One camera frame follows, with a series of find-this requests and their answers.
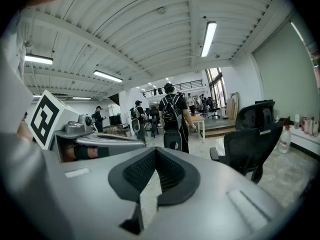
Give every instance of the hand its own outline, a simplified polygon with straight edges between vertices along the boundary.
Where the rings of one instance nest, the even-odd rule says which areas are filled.
[[[197,132],[197,127],[193,124],[192,127],[191,127],[191,130],[196,133]]]

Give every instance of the white table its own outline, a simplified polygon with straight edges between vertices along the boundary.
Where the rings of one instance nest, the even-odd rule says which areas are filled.
[[[198,133],[200,133],[200,123],[202,122],[202,137],[203,143],[206,143],[205,119],[200,115],[191,116],[193,123],[198,123]]]

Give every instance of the smoke detector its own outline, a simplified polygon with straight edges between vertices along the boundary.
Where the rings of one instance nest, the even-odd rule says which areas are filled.
[[[158,10],[158,12],[159,12],[160,14],[164,14],[164,13],[166,12],[166,9],[163,8],[163,7],[160,7],[159,10]]]

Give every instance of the ceiling light fixture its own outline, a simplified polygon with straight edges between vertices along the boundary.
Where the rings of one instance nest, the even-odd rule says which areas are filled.
[[[91,98],[85,98],[85,97],[72,97],[74,100],[91,100]]]
[[[296,25],[291,22],[292,27],[294,28],[295,32],[298,34],[298,36],[300,37],[302,42],[305,42],[304,38],[302,37],[302,35],[300,34],[299,30],[297,29]]]
[[[216,28],[217,28],[217,23],[214,21],[209,21],[206,24],[205,38],[204,38],[204,44],[202,47],[201,57],[206,57],[208,55],[210,46],[212,44],[212,40],[214,39]]]
[[[52,65],[52,63],[54,62],[53,58],[49,58],[49,57],[44,57],[44,56],[38,56],[38,55],[33,55],[31,53],[27,53],[24,56],[24,60],[26,62],[38,62],[38,63],[43,63],[43,64],[49,64]]]
[[[121,78],[112,76],[110,74],[103,73],[103,72],[101,72],[99,70],[94,71],[93,74],[96,75],[96,76],[102,77],[102,78],[107,78],[107,79],[113,80],[113,81],[118,82],[118,83],[121,83],[123,81]]]

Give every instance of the black t-shirt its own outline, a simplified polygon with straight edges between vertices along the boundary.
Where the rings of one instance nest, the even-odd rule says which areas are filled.
[[[140,113],[140,116],[138,117],[139,122],[141,123],[144,119],[142,118],[141,114],[144,114],[144,109],[140,106],[136,106],[136,110]]]
[[[165,98],[168,99],[168,98],[170,98],[170,96],[171,96],[172,100],[174,100],[176,94],[173,94],[173,93],[171,93],[170,95],[168,94],[168,95],[165,96]],[[178,109],[180,109],[181,113],[183,112],[183,110],[187,110],[188,109],[187,102],[186,102],[185,98],[183,96],[181,96],[181,95],[178,98],[178,100],[176,101],[175,106],[177,106]],[[165,104],[164,104],[163,100],[161,99],[160,104],[159,104],[159,111],[163,111],[164,108],[165,108]],[[187,126],[184,117],[182,117],[182,122],[181,123],[182,123],[183,126]]]

